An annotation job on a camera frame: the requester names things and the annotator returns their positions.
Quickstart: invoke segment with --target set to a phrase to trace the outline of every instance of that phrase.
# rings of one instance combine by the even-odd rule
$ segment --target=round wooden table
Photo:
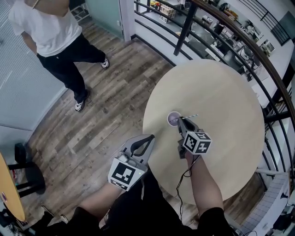
[[[17,169],[25,169],[28,182],[17,186],[15,185],[10,175],[10,170]],[[20,198],[34,192],[38,194],[43,194],[45,192],[45,181],[38,166],[34,162],[6,165],[0,153],[0,180],[0,197],[2,201],[15,218],[20,221],[25,221],[24,208]]]
[[[212,138],[203,155],[223,200],[236,194],[254,174],[262,156],[264,120],[256,94],[232,68],[213,60],[193,60],[166,73],[153,90],[145,110],[143,133],[155,135],[149,166],[172,196],[187,170],[177,151],[182,137],[167,122],[171,111],[192,118]],[[190,178],[180,186],[184,202],[195,204]]]

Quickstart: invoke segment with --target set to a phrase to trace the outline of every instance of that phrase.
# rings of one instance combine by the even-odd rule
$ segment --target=black railing
[[[259,17],[272,32],[275,38],[281,45],[284,45],[290,36],[283,26],[275,19],[275,17],[257,0],[239,0],[242,4],[248,7],[256,16]]]
[[[222,12],[213,8],[212,6],[210,6],[209,4],[204,2],[203,0],[191,0],[190,1],[191,5],[190,5],[188,12],[182,11],[177,6],[173,6],[163,0],[157,0],[157,1],[160,4],[169,6],[170,8],[174,9],[176,12],[178,12],[182,15],[185,15],[186,16],[185,22],[183,24],[179,23],[175,19],[170,18],[169,16],[160,12],[159,9],[154,9],[151,6],[147,6],[147,5],[142,4],[141,2],[138,2],[136,0],[134,2],[136,5],[144,6],[148,12],[155,12],[158,15],[161,15],[161,16],[167,18],[169,21],[171,21],[172,24],[175,24],[178,27],[180,27],[181,28],[180,35],[176,34],[173,30],[166,27],[165,24],[161,24],[158,21],[150,18],[149,16],[135,10],[135,13],[137,15],[145,18],[146,20],[152,22],[153,24],[152,24],[152,26],[151,25],[148,26],[138,19],[136,19],[136,22],[138,24],[140,24],[141,26],[145,27],[146,29],[150,30],[151,32],[155,33],[156,35],[158,35],[159,37],[161,37],[165,41],[167,41],[170,45],[172,45],[175,48],[174,55],[177,56],[179,53],[182,53],[189,60],[192,59],[189,55],[187,55],[187,53],[184,52],[184,50],[183,50],[183,44],[184,44],[188,48],[190,48],[192,51],[194,51],[197,55],[199,55],[199,57],[204,58],[200,54],[200,52],[198,52],[198,50],[196,50],[190,43],[185,41],[186,37],[189,34],[193,38],[198,40],[200,42],[200,44],[202,44],[204,47],[208,48],[214,55],[216,55],[216,57],[218,57],[220,59],[221,63],[228,65],[228,62],[224,59],[224,57],[220,56],[218,54],[218,52],[206,40],[202,39],[200,36],[198,36],[195,32],[193,32],[191,30],[192,23],[195,23],[195,24],[201,26],[202,28],[204,28],[207,32],[209,32],[209,34],[211,34],[211,36],[215,40],[218,40],[223,45],[225,45],[228,48],[228,50],[231,51],[231,53],[241,61],[243,66],[247,68],[247,70],[248,70],[249,74],[252,76],[252,78],[255,79],[256,82],[260,85],[262,91],[264,92],[267,99],[269,100],[269,107],[270,107],[269,112],[266,112],[264,109],[262,109],[264,120],[265,120],[265,145],[268,149],[268,152],[264,151],[262,153],[262,156],[264,157],[266,165],[269,170],[290,171],[291,179],[293,180],[294,179],[293,168],[291,168],[290,170],[286,168],[285,159],[283,156],[283,151],[279,145],[279,141],[276,136],[276,132],[273,129],[273,125],[278,124],[278,126],[281,128],[281,131],[282,131],[284,139],[285,139],[285,144],[288,149],[288,156],[286,158],[289,159],[290,166],[293,167],[292,152],[290,149],[289,140],[287,137],[285,127],[282,123],[282,120],[285,118],[290,118],[292,121],[293,129],[295,131],[295,110],[294,110],[293,104],[291,102],[290,94],[288,94],[280,76],[278,75],[277,71],[275,70],[275,68],[273,67],[273,65],[271,64],[271,62],[267,58],[267,56],[262,52],[262,50],[253,41],[251,41],[238,27],[236,27],[233,24],[233,22],[231,20],[229,20]],[[233,46],[231,44],[229,44],[225,39],[223,39],[222,36],[220,36],[214,30],[212,30],[208,25],[204,24],[200,19],[195,17],[195,12],[198,7],[205,10],[206,12],[208,12],[210,15],[212,15],[217,20],[219,20],[222,24],[226,25],[236,36],[238,36],[242,40],[242,42],[245,44],[245,46],[247,46],[253,52],[255,57],[260,61],[260,63],[268,71],[268,73],[270,74],[271,78],[273,79],[275,85],[277,86],[277,90],[280,92],[280,95],[282,97],[282,101],[280,101],[280,104],[278,104],[276,101],[273,100],[273,98],[269,95],[268,91],[264,87],[261,80],[258,78],[258,76],[253,71],[251,65],[249,65],[249,63],[247,61],[245,61],[244,58],[237,51],[234,50]],[[155,29],[154,25],[161,27],[162,29],[169,32],[172,36],[176,37],[177,44],[171,42],[171,40],[167,39],[161,33],[159,33]],[[274,147],[272,147],[270,145],[270,143],[266,137],[267,132],[270,132],[271,136],[273,137],[273,140],[275,142]],[[282,170],[279,169],[279,167],[276,163],[276,159],[275,159],[274,152],[273,152],[274,148],[277,148],[277,150],[278,150],[279,157],[280,157],[282,167],[283,167]],[[291,182],[291,190],[293,190],[293,181]]]

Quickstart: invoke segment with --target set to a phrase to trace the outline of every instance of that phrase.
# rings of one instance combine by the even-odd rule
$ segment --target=floor below
[[[111,67],[103,70],[100,64],[77,63],[91,88],[83,112],[75,111],[73,93],[68,90],[30,139],[33,161],[44,175],[47,190],[22,198],[29,223],[40,218],[42,204],[55,215],[71,218],[75,207],[107,182],[112,158],[128,138],[142,133],[149,96],[172,68],[140,40],[122,42],[91,21],[83,25],[83,34],[107,54]],[[224,202],[225,212],[241,223],[263,193],[263,184],[254,174],[239,193]],[[179,212],[180,201],[164,190],[163,194]],[[196,214],[195,206],[185,204],[183,223],[195,228]]]

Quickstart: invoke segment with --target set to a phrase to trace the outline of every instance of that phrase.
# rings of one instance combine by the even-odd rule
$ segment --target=purple cup
[[[170,112],[167,116],[167,122],[172,127],[177,127],[177,119],[181,117],[179,112],[173,111]]]

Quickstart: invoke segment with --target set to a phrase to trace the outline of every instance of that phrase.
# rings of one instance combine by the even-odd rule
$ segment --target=black pants
[[[85,100],[87,93],[82,75],[74,62],[104,62],[106,55],[95,46],[91,45],[81,34],[71,45],[61,53],[42,57],[37,55],[44,68],[65,84],[74,92],[75,100],[81,103]]]
[[[36,224],[31,226],[31,228],[36,232],[36,236],[57,236],[61,234],[65,228],[65,222],[59,222],[48,226],[50,221],[53,219],[53,216],[48,212],[44,212],[44,215],[41,220],[39,220]]]

